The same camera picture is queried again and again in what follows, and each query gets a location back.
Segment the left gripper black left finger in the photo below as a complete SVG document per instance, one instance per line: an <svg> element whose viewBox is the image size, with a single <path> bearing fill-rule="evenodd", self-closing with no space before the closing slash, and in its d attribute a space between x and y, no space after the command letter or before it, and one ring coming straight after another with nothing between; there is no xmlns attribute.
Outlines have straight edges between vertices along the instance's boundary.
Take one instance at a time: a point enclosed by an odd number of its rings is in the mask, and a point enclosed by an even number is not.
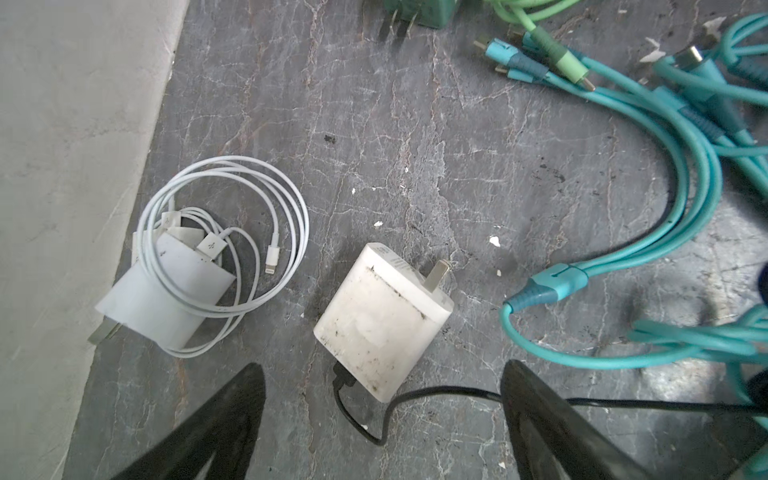
<svg viewBox="0 0 768 480"><path fill-rule="evenodd" d="M261 365L250 363L117 479L246 477L266 401Z"/></svg>

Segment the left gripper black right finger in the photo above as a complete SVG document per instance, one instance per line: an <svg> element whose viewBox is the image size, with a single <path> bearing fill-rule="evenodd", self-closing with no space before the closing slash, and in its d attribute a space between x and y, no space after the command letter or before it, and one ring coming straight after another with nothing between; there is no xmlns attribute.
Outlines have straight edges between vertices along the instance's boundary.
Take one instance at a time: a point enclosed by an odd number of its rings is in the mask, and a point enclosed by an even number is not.
<svg viewBox="0 0 768 480"><path fill-rule="evenodd" d="M506 363L501 399L522 479L650 479L518 360Z"/></svg>

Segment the white charger with black cable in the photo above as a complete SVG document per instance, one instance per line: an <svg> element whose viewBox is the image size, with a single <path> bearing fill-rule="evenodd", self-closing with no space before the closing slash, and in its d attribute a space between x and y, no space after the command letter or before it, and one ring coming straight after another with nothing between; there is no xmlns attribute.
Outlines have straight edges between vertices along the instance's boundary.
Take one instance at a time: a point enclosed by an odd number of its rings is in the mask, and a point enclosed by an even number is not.
<svg viewBox="0 0 768 480"><path fill-rule="evenodd" d="M595 371L638 370L695 359L727 367L735 391L752 404L763 399L760 381L767 373L746 380L746 365L767 365L759 345L767 341L767 306L756 305L738 320L716 326L677 326L650 320L634 323L628 335L650 351L622 357L587 357L548 349L525 338L513 325L513 315L536 305L555 303L585 288L589 280L613 267L646 259L644 251L626 248L595 260L555 264L529 278L524 288L507 298L500 325L524 351L551 363ZM422 357L453 311L454 303L440 289L442 276L423 276L382 243L367 244L314 328L314 336L336 363L333 395L340 413L367 441L383 446L394 409L406 402L437 395L460 395L495 401L497 395L468 387L439 386L405 394L401 384ZM361 384L386 404L383 432L371 434L347 410L341 398L345 386Z"/></svg>

